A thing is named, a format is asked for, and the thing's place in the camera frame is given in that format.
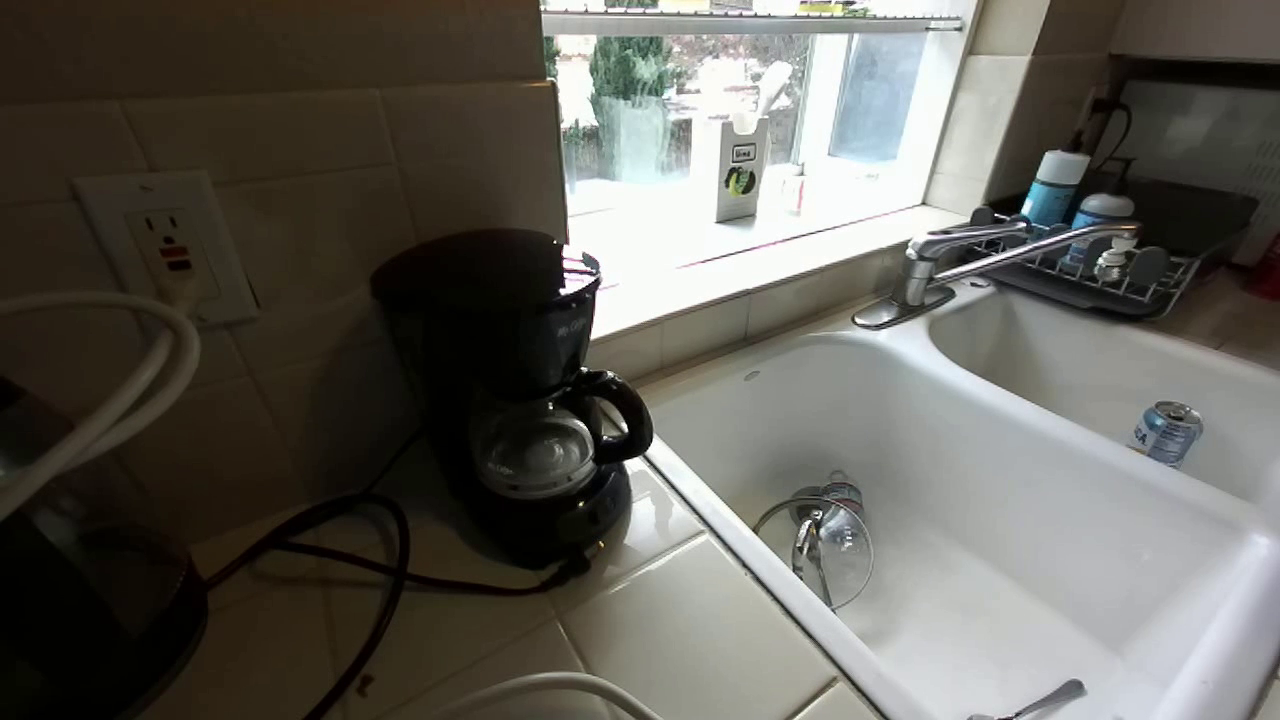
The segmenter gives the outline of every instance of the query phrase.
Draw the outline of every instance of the electrical outlet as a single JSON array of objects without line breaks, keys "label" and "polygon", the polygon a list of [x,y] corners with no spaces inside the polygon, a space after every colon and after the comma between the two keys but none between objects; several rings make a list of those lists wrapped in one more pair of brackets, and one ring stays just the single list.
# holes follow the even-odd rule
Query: electrical outlet
[{"label": "electrical outlet", "polygon": [[80,202],[128,291],[194,278],[194,319],[255,316],[238,253],[204,173],[80,175]]}]

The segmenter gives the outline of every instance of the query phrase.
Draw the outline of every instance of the kitchen sink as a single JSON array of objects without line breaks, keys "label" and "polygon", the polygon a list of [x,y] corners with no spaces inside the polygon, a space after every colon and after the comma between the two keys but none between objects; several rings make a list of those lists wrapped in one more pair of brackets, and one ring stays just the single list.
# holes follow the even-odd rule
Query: kitchen sink
[{"label": "kitchen sink", "polygon": [[1155,400],[1194,406],[1204,434],[1179,471],[1280,515],[1280,373],[1012,291],[964,291],[926,336],[958,366],[1124,446]]},{"label": "kitchen sink", "polygon": [[[888,716],[1006,710],[1065,678],[1088,696],[1061,720],[1249,716],[1280,649],[1277,522],[1124,434],[1101,439],[1152,395],[1094,413],[1094,427],[1037,406],[1031,366],[1061,362],[1028,344],[1080,383],[1101,362],[1161,381],[1155,339],[1118,362],[1042,305],[964,291],[936,319],[840,319],[647,383],[647,461]],[[1217,395],[1183,400],[1225,425]],[[825,602],[752,522],[831,476],[860,487],[870,544],[826,560],[860,593]]]}]

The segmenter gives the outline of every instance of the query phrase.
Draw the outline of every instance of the tile countertop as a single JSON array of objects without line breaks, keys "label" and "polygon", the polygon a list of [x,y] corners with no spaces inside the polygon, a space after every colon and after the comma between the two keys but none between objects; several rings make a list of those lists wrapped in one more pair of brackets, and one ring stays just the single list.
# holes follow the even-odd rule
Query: tile countertop
[{"label": "tile countertop", "polygon": [[[386,479],[410,515],[410,569],[483,582],[530,582],[527,572],[476,555],[450,520],[461,506],[429,479],[429,450]],[[870,720],[870,704],[840,678],[818,649],[718,549],[684,501],[633,461],[633,512],[594,569],[548,597],[403,593],[397,623],[343,720],[416,720],[509,675],[585,668],[665,720]],[[206,572],[270,520],[201,544]],[[368,520],[313,532],[335,549],[381,555]],[[335,678],[381,602],[381,581],[302,555],[269,555],[212,597],[204,644],[146,720],[292,720]],[[608,720],[579,693],[536,693],[470,716]]]}]

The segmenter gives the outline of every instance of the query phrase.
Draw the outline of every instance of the outdoor view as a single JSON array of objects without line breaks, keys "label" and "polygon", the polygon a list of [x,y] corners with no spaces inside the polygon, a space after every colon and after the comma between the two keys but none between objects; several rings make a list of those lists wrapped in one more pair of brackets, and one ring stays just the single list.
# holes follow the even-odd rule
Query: outdoor view
[{"label": "outdoor view", "polygon": [[[556,12],[575,12],[573,33],[556,33]],[[641,35],[618,12],[657,12],[665,22]],[[918,101],[918,64],[940,55],[926,50],[933,33],[790,28],[768,15],[846,19],[877,15],[877,9],[818,0],[543,5],[543,64],[561,82],[575,245],[629,267],[666,267],[918,198],[925,166],[912,147],[918,112],[945,112],[945,101]],[[746,209],[722,217],[715,166],[722,173],[739,147],[752,147],[759,173],[739,182]]]}]

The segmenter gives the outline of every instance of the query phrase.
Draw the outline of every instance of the double sink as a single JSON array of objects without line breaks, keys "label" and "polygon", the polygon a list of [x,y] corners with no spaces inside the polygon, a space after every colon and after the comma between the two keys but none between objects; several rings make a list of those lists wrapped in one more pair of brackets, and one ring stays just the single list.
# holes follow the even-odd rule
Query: double sink
[{"label": "double sink", "polygon": [[[888,710],[1249,716],[1280,649],[1280,375],[1132,325],[958,287],[884,333],[846,319],[647,387],[652,465]],[[1155,400],[1204,434],[1132,446]],[[825,572],[752,532],[846,476],[866,544]]]}]

